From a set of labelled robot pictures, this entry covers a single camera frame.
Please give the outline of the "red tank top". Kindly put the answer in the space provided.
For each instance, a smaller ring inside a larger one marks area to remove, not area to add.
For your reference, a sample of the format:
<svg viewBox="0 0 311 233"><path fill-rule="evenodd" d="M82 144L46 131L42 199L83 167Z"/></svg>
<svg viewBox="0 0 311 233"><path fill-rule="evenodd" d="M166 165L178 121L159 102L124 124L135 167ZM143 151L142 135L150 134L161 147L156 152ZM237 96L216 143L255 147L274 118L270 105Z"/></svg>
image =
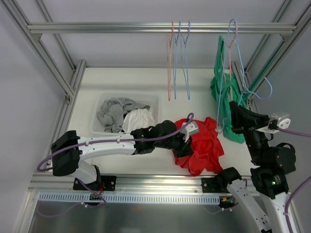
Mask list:
<svg viewBox="0 0 311 233"><path fill-rule="evenodd" d="M225 152L215 131L216 120L206 117L204 121L195 120L195 122L199 127L199 133L191 136L190 147L193 154L181 158L175 157L175 164L187 169L192 176L199 176L204 170L213 173L223 171L219 157Z"/></svg>

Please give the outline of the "white tank top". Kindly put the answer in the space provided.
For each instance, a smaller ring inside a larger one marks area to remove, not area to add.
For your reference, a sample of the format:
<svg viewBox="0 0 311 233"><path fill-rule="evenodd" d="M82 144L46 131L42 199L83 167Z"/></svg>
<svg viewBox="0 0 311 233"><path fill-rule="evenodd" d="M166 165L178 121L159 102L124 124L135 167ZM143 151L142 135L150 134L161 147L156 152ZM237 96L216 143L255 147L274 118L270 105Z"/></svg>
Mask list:
<svg viewBox="0 0 311 233"><path fill-rule="evenodd" d="M156 122L152 116L151 111L147 109L134 109L126 114L122 130L125 133L130 133L131 131L148 128L150 126L155 126Z"/></svg>

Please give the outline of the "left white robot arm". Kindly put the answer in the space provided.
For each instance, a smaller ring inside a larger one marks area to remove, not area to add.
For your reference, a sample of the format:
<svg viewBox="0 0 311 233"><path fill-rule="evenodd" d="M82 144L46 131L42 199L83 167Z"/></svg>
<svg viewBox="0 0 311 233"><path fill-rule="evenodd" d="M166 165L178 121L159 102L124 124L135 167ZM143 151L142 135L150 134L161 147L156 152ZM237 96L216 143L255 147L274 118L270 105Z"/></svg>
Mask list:
<svg viewBox="0 0 311 233"><path fill-rule="evenodd" d="M180 129L174 122L166 120L155 126L136 129L130 133L118 133L102 138L78 136L68 131L51 146L52 174L56 177L73 176L74 190L83 190L83 185L93 191L104 189L105 181L96 165L87 159L107 155L149 154L156 148L172 150L175 157L193 154L192 135L199 132L194 121L187 120Z"/></svg>

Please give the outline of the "grey tank top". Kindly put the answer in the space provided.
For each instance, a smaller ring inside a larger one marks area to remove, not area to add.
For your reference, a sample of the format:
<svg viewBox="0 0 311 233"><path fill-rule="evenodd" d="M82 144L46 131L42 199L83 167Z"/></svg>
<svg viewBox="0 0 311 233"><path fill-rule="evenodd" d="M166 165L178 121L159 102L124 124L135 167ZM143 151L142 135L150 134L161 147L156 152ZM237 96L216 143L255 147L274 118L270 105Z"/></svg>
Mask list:
<svg viewBox="0 0 311 233"><path fill-rule="evenodd" d="M150 105L136 102L126 97L113 97L105 100L96 111L96 117L104 127L104 132L119 133L127 113L134 109L150 110Z"/></svg>

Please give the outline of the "pink hanger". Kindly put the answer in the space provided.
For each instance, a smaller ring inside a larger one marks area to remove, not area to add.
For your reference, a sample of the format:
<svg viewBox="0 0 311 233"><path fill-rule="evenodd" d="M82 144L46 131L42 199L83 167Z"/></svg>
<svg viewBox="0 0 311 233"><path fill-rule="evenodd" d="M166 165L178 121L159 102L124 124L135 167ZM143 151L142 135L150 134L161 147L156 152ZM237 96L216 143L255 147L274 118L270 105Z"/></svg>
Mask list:
<svg viewBox="0 0 311 233"><path fill-rule="evenodd" d="M174 22L171 23L171 33L166 34L166 52L167 52L167 81L168 81L168 101L172 96L172 41L174 36Z"/></svg>
<svg viewBox="0 0 311 233"><path fill-rule="evenodd" d="M230 34L231 27L234 29L234 32L233 32L234 35L232 36L231 42L229 42L229 34ZM229 26L228 26L227 38L226 38L226 41L224 42L224 45L226 46L226 48L225 48L225 55L224 55L224 60L223 60L223 72L224 72L225 71L225 59L228 58L229 79L227 79L225 75L222 74L224 76L226 85L229 87L229 91L227 94L228 101L232 101L234 99L234 95L233 95L234 79L233 79L233 71L232 71L232 66L231 66L231 53L232 53L231 51L232 51L233 43L236 42L237 34L238 34L238 24L235 19L231 19L229 22Z"/></svg>

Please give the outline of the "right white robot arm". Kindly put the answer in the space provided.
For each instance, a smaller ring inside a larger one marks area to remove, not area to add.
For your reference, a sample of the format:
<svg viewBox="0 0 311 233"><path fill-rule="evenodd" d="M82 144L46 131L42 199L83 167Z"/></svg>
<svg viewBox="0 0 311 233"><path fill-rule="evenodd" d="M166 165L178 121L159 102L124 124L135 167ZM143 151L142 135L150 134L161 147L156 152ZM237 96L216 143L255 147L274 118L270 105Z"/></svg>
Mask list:
<svg viewBox="0 0 311 233"><path fill-rule="evenodd" d="M295 148L289 143L269 146L266 134L288 133L289 114L261 115L252 112L235 101L229 103L232 132L244 136L251 156L251 180L259 193L265 211L248 192L241 175L234 167L218 173L214 182L220 191L229 192L260 233L295 233L294 216L290 204L298 191L310 182L307 178L298 188L290 192L286 175L296 170Z"/></svg>

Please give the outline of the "green tank top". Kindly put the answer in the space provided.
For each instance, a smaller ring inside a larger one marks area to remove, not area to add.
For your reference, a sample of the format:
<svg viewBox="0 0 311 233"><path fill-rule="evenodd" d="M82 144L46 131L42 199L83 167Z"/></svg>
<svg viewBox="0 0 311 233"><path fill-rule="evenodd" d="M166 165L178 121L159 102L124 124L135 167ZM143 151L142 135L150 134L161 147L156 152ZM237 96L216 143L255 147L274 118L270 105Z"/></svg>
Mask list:
<svg viewBox="0 0 311 233"><path fill-rule="evenodd" d="M242 134L236 134L232 131L231 110L229 103L235 101L245 107L245 102L240 100L241 93L239 91L236 76L230 71L224 70L227 64L228 50L223 36L218 37L218 46L214 65L214 77L210 83L211 95L217 103L217 119L220 125L218 131L223 136L233 142L243 144L245 138Z"/></svg>

